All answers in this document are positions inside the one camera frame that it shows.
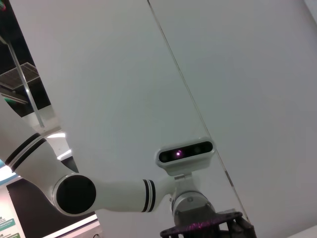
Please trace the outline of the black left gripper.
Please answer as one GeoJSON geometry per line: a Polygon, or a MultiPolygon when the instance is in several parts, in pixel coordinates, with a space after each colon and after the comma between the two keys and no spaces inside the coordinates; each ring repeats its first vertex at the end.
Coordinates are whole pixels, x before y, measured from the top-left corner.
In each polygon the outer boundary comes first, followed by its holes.
{"type": "Polygon", "coordinates": [[[161,231],[162,238],[254,238],[254,226],[241,212],[216,213],[211,209],[193,209],[175,214],[175,226],[161,231]]]}

